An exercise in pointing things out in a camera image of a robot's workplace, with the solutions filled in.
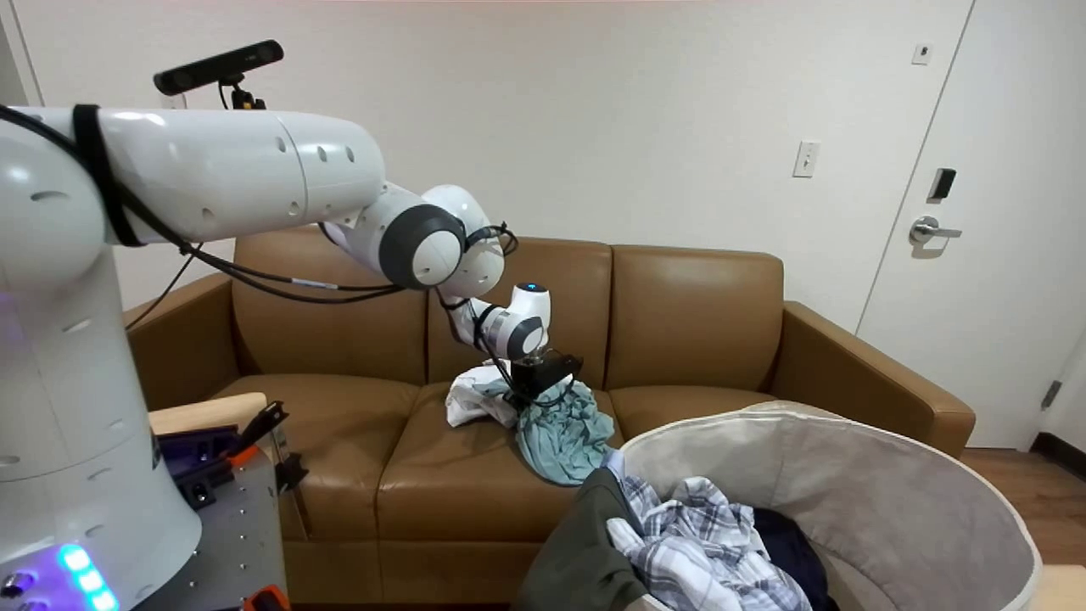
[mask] teal cloth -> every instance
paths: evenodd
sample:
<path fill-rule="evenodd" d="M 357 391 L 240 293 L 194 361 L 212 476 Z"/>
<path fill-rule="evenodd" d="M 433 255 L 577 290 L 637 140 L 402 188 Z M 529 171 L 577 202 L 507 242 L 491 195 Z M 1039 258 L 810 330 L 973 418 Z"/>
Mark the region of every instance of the teal cloth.
<path fill-rule="evenodd" d="M 580 379 L 546 386 L 516 418 L 516 450 L 523 462 L 546 481 L 580 486 L 611 456 L 613 418 Z"/>

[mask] white door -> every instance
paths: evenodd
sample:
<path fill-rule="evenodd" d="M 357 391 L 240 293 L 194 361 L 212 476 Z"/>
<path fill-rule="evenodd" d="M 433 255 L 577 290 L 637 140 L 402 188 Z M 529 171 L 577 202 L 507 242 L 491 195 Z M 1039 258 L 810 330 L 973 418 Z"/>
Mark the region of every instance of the white door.
<path fill-rule="evenodd" d="M 1059 395 L 1042 414 L 1042 430 L 1086 452 L 1086 333 L 1080 338 L 1077 356 L 1061 367 Z"/>
<path fill-rule="evenodd" d="M 914 248 L 921 218 L 959 239 Z M 858 333 L 967 400 L 973 450 L 1026 450 L 1082 324 L 1086 5 L 976 0 Z"/>

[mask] door handle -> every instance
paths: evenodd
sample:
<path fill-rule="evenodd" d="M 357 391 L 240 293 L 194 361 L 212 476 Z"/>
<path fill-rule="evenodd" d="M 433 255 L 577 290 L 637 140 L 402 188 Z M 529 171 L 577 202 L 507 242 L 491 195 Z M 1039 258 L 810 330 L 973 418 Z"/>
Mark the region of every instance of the door handle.
<path fill-rule="evenodd" d="M 914 228 L 910 228 L 910 242 L 914 245 L 927 245 L 931 239 L 959 239 L 958 228 L 939 228 L 938 218 L 921 218 Z"/>

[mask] dark clothing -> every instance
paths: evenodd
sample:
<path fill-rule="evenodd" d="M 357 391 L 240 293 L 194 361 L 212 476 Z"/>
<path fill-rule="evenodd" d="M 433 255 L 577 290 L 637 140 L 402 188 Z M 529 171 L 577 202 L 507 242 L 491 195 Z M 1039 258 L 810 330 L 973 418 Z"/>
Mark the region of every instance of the dark clothing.
<path fill-rule="evenodd" d="M 837 605 L 828 598 L 826 567 L 803 531 L 790 517 L 779 517 L 773 508 L 753 508 L 753 528 L 770 560 L 803 586 L 810 608 L 837 611 Z"/>
<path fill-rule="evenodd" d="M 630 528 L 637 524 L 611 469 L 597 469 L 582 478 L 566 517 L 551 531 L 511 608 L 619 611 L 637 602 L 646 585 L 611 547 L 611 517 L 624 517 Z"/>

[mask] white robotic arm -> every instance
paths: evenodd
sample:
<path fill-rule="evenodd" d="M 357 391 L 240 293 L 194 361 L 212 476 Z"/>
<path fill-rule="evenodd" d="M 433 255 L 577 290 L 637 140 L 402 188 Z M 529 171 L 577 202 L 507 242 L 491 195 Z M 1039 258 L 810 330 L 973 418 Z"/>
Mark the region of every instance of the white robotic arm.
<path fill-rule="evenodd" d="M 353 123 L 104 108 L 0 120 L 0 579 L 96 569 L 102 586 L 86 605 L 109 611 L 140 605 L 197 550 L 200 519 L 148 446 L 113 245 L 191 248 L 329 221 L 367 267 L 433 290 L 460 343 L 500 361 L 546 348 L 538 295 L 508 309 L 477 298 L 503 278 L 507 248 L 475 196 L 387 185 Z"/>

